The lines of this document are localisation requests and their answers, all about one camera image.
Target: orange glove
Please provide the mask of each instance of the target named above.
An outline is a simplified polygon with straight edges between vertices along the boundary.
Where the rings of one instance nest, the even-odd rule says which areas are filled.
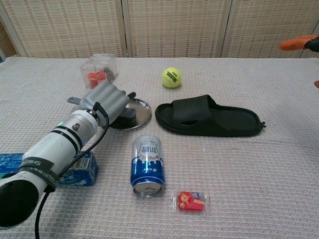
[[[284,41],[280,44],[280,49],[283,51],[294,51],[300,49],[310,49],[316,51],[319,46],[319,36],[318,35],[309,35],[309,36],[299,36],[294,39]]]

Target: red candy wrapper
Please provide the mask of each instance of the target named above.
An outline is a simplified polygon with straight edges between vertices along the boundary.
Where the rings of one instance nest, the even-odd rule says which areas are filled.
[[[209,210],[210,197],[203,192],[180,191],[171,194],[174,211],[203,212]]]

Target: black slide sandal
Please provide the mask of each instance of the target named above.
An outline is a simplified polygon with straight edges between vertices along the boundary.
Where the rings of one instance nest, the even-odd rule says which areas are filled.
[[[163,127],[186,135],[254,136],[265,127],[254,112],[217,105],[209,95],[159,105],[155,116]]]

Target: can lid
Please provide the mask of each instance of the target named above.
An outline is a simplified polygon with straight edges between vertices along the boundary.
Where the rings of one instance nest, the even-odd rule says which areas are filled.
[[[163,186],[156,182],[142,182],[135,185],[133,192],[140,197],[155,197],[161,194]]]

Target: blue drink can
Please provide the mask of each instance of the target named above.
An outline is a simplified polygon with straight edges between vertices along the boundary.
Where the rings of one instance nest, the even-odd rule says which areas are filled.
[[[142,135],[132,145],[131,185],[141,197],[154,197],[163,191],[164,167],[160,139]]]

